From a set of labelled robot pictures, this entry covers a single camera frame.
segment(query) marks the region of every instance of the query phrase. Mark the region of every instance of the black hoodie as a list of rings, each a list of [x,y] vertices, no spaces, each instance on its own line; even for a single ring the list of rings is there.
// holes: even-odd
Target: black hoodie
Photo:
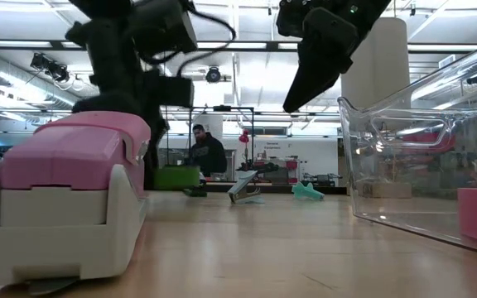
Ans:
[[[224,146],[210,132],[206,132],[205,139],[191,148],[191,154],[193,164],[200,166],[205,177],[210,177],[211,173],[225,173],[228,169]]]

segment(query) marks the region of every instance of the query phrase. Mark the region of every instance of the white column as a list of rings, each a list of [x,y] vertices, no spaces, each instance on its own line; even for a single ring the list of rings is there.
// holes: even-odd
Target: white column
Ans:
[[[379,18],[352,60],[352,67],[341,77],[341,94],[356,108],[369,108],[408,86],[406,22]],[[410,101],[399,108],[410,108]]]
[[[225,88],[227,84],[209,84],[207,82],[195,82],[195,106],[209,107],[208,111],[212,111],[212,107],[224,104]],[[201,124],[207,132],[218,140],[222,140],[224,117],[221,115],[198,115],[193,113],[193,125]]]

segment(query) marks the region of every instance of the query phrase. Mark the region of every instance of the white plastic container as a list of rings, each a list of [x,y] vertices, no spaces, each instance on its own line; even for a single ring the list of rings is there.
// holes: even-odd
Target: white plastic container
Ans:
[[[372,108],[350,100],[354,214],[477,250],[477,51]]]

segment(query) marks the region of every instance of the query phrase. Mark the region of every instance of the teal plastic piece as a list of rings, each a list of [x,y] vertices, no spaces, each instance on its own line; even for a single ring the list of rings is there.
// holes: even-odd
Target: teal plastic piece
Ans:
[[[312,183],[309,183],[306,187],[301,183],[297,182],[296,185],[292,186],[291,192],[294,193],[295,199],[311,199],[311,200],[323,200],[323,194],[317,190],[314,190]]]

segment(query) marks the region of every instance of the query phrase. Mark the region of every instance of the wooden table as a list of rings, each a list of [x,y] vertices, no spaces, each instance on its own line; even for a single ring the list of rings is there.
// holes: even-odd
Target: wooden table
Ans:
[[[352,216],[348,197],[152,193],[127,272],[59,297],[477,297],[477,253]],[[0,297],[26,297],[23,286]]]

